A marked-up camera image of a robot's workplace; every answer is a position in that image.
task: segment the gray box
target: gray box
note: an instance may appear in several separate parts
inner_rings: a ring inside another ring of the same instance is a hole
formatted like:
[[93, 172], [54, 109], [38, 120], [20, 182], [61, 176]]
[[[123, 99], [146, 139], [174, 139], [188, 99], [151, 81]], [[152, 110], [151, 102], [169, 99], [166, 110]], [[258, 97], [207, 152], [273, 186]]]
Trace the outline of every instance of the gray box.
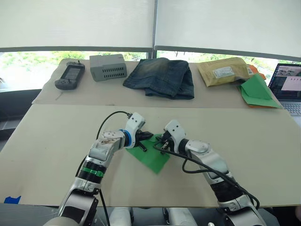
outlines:
[[127, 66], [122, 54], [90, 56], [90, 71], [94, 81], [127, 76]]

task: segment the jeans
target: jeans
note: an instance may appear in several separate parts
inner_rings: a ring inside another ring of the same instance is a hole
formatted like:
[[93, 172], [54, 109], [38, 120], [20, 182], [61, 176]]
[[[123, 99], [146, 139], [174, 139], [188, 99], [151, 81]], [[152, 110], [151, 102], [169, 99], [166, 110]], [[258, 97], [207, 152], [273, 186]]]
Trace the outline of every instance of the jeans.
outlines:
[[146, 96], [194, 98], [191, 71], [188, 63], [183, 60], [140, 60], [123, 85], [131, 89], [144, 89]]

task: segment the white table surface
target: white table surface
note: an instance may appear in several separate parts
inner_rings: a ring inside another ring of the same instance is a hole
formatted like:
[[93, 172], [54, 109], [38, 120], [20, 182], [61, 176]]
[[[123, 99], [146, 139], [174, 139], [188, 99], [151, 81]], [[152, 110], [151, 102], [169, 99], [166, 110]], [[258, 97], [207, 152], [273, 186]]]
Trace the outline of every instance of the white table surface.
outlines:
[[[124, 87], [122, 83], [126, 78], [95, 82], [90, 72], [89, 60], [80, 60], [85, 64], [86, 70], [78, 87], [75, 90], [59, 90], [54, 82], [62, 76], [68, 61], [77, 62], [75, 59], [62, 60], [33, 104], [249, 108], [236, 88], [238, 83], [206, 87], [195, 63], [189, 63], [195, 95], [192, 100], [147, 97], [142, 89]], [[128, 75], [137, 64], [138, 62], [126, 62]]]
[[[33, 105], [0, 153], [0, 200], [21, 195], [20, 204], [59, 205], [99, 125], [116, 110], [140, 113], [143, 129], [154, 133], [177, 119], [187, 138], [209, 142], [224, 157], [261, 206], [300, 204], [301, 130], [286, 110], [96, 105]], [[125, 123], [115, 116], [104, 129]], [[182, 161], [172, 156], [156, 175], [117, 152], [102, 181], [107, 205], [216, 207], [204, 177], [183, 173]]]

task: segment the green paper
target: green paper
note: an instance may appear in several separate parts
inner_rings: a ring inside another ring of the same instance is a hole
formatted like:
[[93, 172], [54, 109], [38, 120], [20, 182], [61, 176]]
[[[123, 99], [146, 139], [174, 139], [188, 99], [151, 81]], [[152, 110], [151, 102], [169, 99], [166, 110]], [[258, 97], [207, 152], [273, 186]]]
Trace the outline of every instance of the green paper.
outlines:
[[260, 105], [260, 106], [281, 108], [273, 99], [268, 100], [268, 99], [250, 97], [249, 95], [246, 94], [245, 90], [241, 86], [238, 86], [238, 89], [241, 92], [241, 96], [243, 97], [243, 99], [249, 105]]
[[140, 141], [146, 148], [147, 151], [143, 152], [140, 147], [126, 148], [136, 159], [138, 159], [142, 164], [150, 168], [154, 173], [158, 174], [165, 163], [169, 159], [169, 154], [162, 154], [160, 151], [153, 148], [153, 145], [156, 142], [156, 136], [161, 134], [155, 134], [148, 140]]
[[272, 94], [265, 81], [259, 74], [253, 75], [248, 81], [243, 83], [241, 87], [249, 97], [271, 100]]

